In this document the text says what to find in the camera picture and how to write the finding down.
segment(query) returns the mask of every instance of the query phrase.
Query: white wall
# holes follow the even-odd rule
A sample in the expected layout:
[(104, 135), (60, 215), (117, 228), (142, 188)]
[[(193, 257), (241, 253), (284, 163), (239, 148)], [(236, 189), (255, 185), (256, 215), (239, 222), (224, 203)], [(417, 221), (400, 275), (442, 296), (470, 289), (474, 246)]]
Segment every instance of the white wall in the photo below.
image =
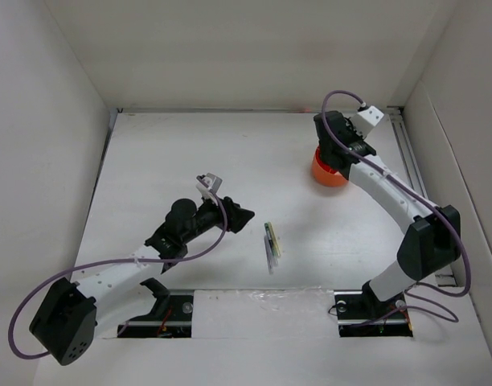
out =
[(428, 193), (461, 212), (492, 351), (492, 0), (459, 2), (404, 115)]
[[(0, 0), (0, 385), (33, 381), (6, 328), (32, 286), (74, 261), (108, 119), (42, 0)], [(18, 329), (29, 353), (32, 313)]]
[(403, 105), (456, 2), (46, 0), (107, 105), (260, 109)]

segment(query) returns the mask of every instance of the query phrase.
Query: screw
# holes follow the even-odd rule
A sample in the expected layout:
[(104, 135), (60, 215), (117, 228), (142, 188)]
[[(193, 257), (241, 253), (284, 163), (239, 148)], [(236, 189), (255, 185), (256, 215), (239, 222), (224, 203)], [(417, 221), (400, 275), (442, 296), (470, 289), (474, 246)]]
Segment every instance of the screw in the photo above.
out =
[(346, 312), (346, 302), (343, 300), (339, 300), (337, 303), (335, 303), (337, 312), (343, 313)]
[(192, 303), (183, 303), (182, 304), (182, 312), (184, 314), (191, 314), (192, 313)]
[(405, 303), (403, 300), (396, 300), (396, 303), (395, 303), (396, 308), (405, 307), (406, 305), (407, 305), (407, 303)]

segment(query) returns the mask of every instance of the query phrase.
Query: white tabletop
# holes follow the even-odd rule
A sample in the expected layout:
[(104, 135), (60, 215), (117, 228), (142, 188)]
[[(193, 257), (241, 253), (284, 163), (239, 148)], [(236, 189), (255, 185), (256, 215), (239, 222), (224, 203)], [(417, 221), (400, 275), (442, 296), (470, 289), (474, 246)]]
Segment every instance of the white tabletop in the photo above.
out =
[[(406, 180), (388, 117), (368, 139)], [(469, 298), (427, 292), (461, 321), (412, 313), (414, 339), (338, 337), (326, 313), (328, 289), (360, 288), (395, 260), (403, 235), (359, 188), (313, 181), (316, 145), (310, 114), (121, 114), (77, 264), (128, 256), (176, 199), (199, 199), (195, 176), (207, 172), (223, 179), (220, 195), (256, 216), (207, 257), (162, 275), (168, 288), (206, 290), (195, 297), (193, 339), (97, 339), (67, 368), (42, 359), (35, 385), (492, 385), (492, 360)], [(265, 259), (265, 221), (283, 250), (274, 275)], [(190, 253), (218, 235), (190, 243)], [(255, 291), (289, 288), (299, 289)]]

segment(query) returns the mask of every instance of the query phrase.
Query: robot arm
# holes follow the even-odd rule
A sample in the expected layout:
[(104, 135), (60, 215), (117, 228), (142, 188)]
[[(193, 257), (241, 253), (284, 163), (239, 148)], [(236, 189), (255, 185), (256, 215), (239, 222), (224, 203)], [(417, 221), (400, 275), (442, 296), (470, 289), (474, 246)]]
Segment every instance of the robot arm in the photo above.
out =
[[(350, 150), (381, 166), (385, 170), (383, 175), (341, 149), (326, 132), (322, 115), (314, 117), (321, 160), (368, 193), (400, 226), (405, 235), (397, 260), (363, 286), (363, 302), (372, 318), (379, 317), (386, 310), (384, 304), (409, 286), (449, 265), (460, 256), (453, 238), (435, 215), (387, 181), (386, 176), (392, 172), (376, 155), (376, 150), (364, 141), (382, 116), (374, 107), (365, 108), (351, 119), (337, 111), (326, 113), (327, 123), (338, 140)], [(438, 209), (457, 232), (460, 232), (458, 211), (451, 206)]]
[[(30, 332), (62, 365), (68, 365), (87, 350), (94, 337), (131, 318), (167, 312), (170, 292), (157, 278), (177, 263), (144, 264), (140, 259), (181, 259), (187, 243), (207, 230), (223, 229), (223, 213), (215, 197), (221, 179), (202, 177), (197, 188), (203, 203), (179, 199), (165, 222), (130, 256), (129, 264), (112, 265), (90, 277), (53, 283), (30, 324)], [(254, 212), (243, 209), (229, 197), (219, 199), (227, 215), (226, 232), (240, 232)]]

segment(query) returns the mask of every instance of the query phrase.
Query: orange bowl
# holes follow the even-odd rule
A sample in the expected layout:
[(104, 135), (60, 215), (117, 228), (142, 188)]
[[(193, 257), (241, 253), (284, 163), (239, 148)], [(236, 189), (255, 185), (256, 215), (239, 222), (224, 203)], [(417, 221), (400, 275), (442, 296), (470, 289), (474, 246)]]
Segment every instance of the orange bowl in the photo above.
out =
[(345, 179), (338, 171), (327, 166), (319, 158), (320, 150), (319, 146), (314, 153), (314, 160), (312, 161), (312, 175), (321, 185), (325, 187), (341, 187), (346, 185), (348, 180)]

